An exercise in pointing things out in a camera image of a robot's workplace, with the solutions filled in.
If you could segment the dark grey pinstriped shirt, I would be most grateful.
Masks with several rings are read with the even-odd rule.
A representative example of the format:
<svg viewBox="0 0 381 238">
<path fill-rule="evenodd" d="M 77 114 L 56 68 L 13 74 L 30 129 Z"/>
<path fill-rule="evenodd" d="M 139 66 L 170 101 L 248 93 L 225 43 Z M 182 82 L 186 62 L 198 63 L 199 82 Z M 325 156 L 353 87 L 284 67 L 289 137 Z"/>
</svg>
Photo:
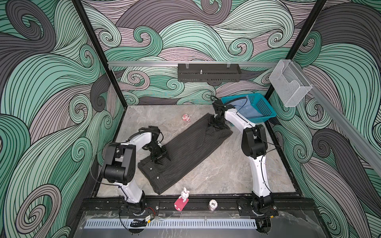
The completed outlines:
<svg viewBox="0 0 381 238">
<path fill-rule="evenodd" d="M 168 157 L 154 162 L 147 156 L 138 163 L 139 170 L 156 194 L 162 194 L 176 184 L 233 134 L 229 127 L 217 129 L 210 125 L 213 117 L 205 114 L 168 142 L 165 145 Z"/>
</svg>

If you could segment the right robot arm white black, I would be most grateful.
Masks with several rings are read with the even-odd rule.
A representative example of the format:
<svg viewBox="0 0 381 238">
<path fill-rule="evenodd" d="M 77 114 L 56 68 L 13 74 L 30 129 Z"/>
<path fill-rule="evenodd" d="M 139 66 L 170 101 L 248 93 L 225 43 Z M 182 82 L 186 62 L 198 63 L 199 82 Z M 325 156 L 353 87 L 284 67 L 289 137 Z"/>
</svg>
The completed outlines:
<svg viewBox="0 0 381 238">
<path fill-rule="evenodd" d="M 230 122 L 242 135 L 241 150 L 249 161 L 252 173 L 254 213 L 274 216 L 277 210 L 274 207 L 266 169 L 268 149 L 266 130 L 262 125 L 257 125 L 245 117 L 253 114 L 249 97 L 239 97 L 227 102 L 214 95 L 210 99 L 215 115 L 210 117 L 209 125 L 222 130 L 228 129 L 226 123 Z"/>
</svg>

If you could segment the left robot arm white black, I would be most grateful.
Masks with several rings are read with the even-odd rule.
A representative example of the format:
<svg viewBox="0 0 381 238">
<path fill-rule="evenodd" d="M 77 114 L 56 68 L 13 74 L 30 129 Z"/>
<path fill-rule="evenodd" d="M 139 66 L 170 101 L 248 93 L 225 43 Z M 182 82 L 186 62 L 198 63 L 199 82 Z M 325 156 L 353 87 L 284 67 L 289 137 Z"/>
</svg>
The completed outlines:
<svg viewBox="0 0 381 238">
<path fill-rule="evenodd" d="M 114 142 L 106 147 L 106 155 L 101 168 L 100 176 L 107 180 L 106 185 L 118 188 L 121 198 L 135 213 L 142 213 L 146 209 L 144 191 L 137 185 L 134 177 L 136 173 L 136 155 L 141 149 L 150 152 L 148 160 L 155 164 L 169 158 L 168 151 L 159 141 L 163 135 L 155 126 L 140 128 L 125 142 Z"/>
</svg>

